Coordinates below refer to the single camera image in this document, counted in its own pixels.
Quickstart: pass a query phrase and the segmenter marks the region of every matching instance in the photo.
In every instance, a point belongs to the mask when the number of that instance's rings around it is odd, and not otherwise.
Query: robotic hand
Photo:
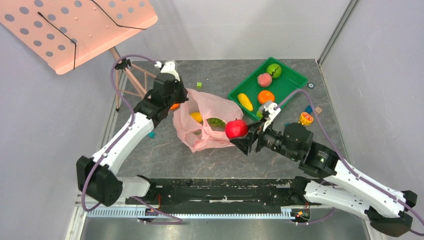
[[[263,147],[268,148],[299,162],[299,169],[305,174],[340,187],[333,188],[297,176],[290,186],[291,198],[295,202],[324,204],[355,214],[370,221],[370,225],[376,230],[392,237],[399,237],[411,229],[413,218],[406,213],[408,210],[399,201],[413,208],[417,202],[414,192],[391,189],[341,161],[335,151],[314,142],[314,134],[300,123],[287,125],[284,132],[273,130],[272,122],[280,112],[280,108],[275,109],[276,107],[274,102],[265,103],[259,109],[263,114],[261,121],[248,125],[248,134],[245,137],[230,141],[246,155],[257,141],[255,152]],[[388,191],[396,200],[374,186]]]
[[[90,158],[82,156],[76,162],[79,190],[107,207],[120,197],[146,195],[150,187],[147,179],[140,176],[116,177],[116,174],[141,139],[168,116],[170,107],[188,100],[187,90],[177,73],[177,63],[167,61],[162,66],[156,62],[155,67],[160,68],[160,73],[154,79],[153,89],[134,108],[134,116],[101,150]]]

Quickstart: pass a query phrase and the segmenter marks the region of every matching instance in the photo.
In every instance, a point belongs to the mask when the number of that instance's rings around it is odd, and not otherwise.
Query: pink plastic bag
[[[213,130],[207,119],[218,118],[225,123],[243,117],[242,109],[233,101],[206,92],[187,89],[188,101],[173,113],[172,122],[178,138],[194,153],[204,149],[234,146],[224,130]],[[191,113],[199,112],[203,122],[196,122]]]

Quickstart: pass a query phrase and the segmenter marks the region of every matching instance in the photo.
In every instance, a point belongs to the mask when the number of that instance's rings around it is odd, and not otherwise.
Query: gray wall
[[[118,46],[159,60],[316,59],[349,0],[150,0],[157,23]]]
[[[360,1],[323,64],[350,159],[378,181],[416,192],[422,216],[423,12],[422,0]],[[413,227],[424,232],[417,220]]]
[[[65,75],[0,24],[0,239],[64,239],[76,161],[99,147],[113,101],[104,53]]]

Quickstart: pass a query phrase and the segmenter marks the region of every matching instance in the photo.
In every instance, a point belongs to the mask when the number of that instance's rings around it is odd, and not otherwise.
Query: green plastic bin
[[[261,87],[258,84],[258,76],[263,73],[266,73],[267,67],[271,64],[278,64],[281,66],[281,75],[278,78],[273,79],[271,85],[269,85],[268,87]],[[277,59],[270,57],[265,62],[263,62],[262,65],[260,65],[254,72],[252,72],[252,74],[250,74],[244,81],[242,81],[236,88],[234,88],[228,94],[228,99],[236,102],[247,116],[257,121],[260,120],[260,118],[256,116],[256,112],[261,106],[258,101],[258,94],[261,91],[270,91],[275,96],[275,102],[279,104],[294,90],[303,88],[307,82],[308,79],[305,76],[284,65]],[[244,106],[240,104],[237,95],[241,93],[246,94],[249,97],[249,100],[253,105],[253,111],[248,111]]]

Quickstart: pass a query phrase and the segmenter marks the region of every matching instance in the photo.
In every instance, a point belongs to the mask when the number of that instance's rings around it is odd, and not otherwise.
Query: black wire handle
[[[37,12],[38,15],[40,15],[46,22],[48,22],[50,25],[53,26],[53,28],[55,28],[57,31],[59,31],[59,33],[63,34],[67,39],[69,39],[74,45],[75,45],[75,49],[73,51],[73,69],[75,69],[75,63],[77,61],[77,43],[70,39],[65,33],[63,33],[61,30],[59,30],[55,25],[53,25],[53,23],[51,23],[46,17],[44,17],[43,14],[41,14],[41,12]]]
[[[133,27],[133,26],[123,26],[123,25],[119,25],[115,20],[113,20],[113,18],[111,17],[111,16],[109,16],[109,14],[107,14],[106,12],[105,12],[105,10],[103,10],[103,8],[96,2],[96,1],[94,1],[94,0],[90,0],[90,1],[92,1],[95,5],[97,5],[97,7],[104,13],[104,14],[106,14],[106,16],[110,19],[110,20],[112,20],[112,22],[116,25],[116,26],[118,26],[118,27],[121,27],[121,28],[128,28],[128,29],[138,29],[138,30],[146,30],[146,28],[139,28],[139,27]]]

